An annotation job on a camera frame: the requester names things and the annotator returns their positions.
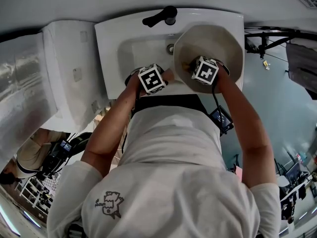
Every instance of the black strap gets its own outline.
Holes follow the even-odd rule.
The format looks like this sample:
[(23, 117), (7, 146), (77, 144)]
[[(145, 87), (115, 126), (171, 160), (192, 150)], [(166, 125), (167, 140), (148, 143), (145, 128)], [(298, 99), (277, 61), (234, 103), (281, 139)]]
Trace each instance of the black strap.
[(18, 162), (18, 159), (16, 160), (16, 163), (18, 165), (18, 168), (25, 174), (33, 174), (33, 173), (37, 173), (39, 170), (34, 170), (34, 169), (25, 169), (24, 167), (22, 167), (20, 165), (20, 163)]

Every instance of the person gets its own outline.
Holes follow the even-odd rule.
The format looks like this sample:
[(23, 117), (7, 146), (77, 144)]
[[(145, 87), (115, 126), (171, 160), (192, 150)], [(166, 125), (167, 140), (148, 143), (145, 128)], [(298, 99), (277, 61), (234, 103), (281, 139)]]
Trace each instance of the person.
[[(281, 211), (270, 140), (251, 104), (218, 66), (217, 86), (243, 152), (242, 182), (226, 170), (219, 128), (201, 103), (197, 108), (191, 95), (185, 101), (151, 96), (136, 102), (140, 81), (134, 74), (81, 160), (63, 168), (48, 237), (79, 231), (90, 238), (278, 237)], [(122, 158), (109, 172), (134, 106)]]
[(16, 158), (11, 158), (7, 163), (0, 174), (0, 183), (13, 184), (15, 181), (34, 176), (49, 153), (51, 143), (66, 138), (65, 132), (39, 128), (21, 146)]
[(281, 202), (282, 206), (282, 220), (287, 220), (288, 224), (291, 224), (294, 222), (294, 210), (295, 210), (295, 204), (297, 200), (296, 191), (294, 191), (291, 195), (288, 196), (285, 200)]

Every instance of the sink drain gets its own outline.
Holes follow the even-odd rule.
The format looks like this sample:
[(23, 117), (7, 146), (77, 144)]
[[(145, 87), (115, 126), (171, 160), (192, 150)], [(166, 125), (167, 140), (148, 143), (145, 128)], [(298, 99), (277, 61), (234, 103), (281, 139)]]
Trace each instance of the sink drain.
[(173, 55), (174, 54), (174, 44), (169, 44), (166, 48), (166, 51), (169, 55)]

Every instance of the white wall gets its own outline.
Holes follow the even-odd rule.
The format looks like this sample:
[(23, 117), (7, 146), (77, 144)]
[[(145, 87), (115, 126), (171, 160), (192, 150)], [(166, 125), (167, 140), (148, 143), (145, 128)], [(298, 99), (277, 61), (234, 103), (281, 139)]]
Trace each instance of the white wall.
[(298, 0), (0, 0), (0, 34), (59, 19), (100, 22), (166, 5), (236, 11), (244, 14), (246, 22), (281, 21), (287, 26), (308, 24), (309, 28), (317, 25), (316, 10)]

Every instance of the white t-shirt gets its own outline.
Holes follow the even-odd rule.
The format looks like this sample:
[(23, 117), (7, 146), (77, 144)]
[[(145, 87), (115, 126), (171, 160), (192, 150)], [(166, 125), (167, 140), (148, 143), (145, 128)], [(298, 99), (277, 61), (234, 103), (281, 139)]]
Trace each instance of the white t-shirt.
[(248, 189), (228, 172), (206, 115), (159, 106), (135, 114), (105, 178), (84, 162), (63, 169), (48, 234), (66, 237), (80, 221), (90, 238), (268, 238), (278, 237), (280, 219), (278, 186)]

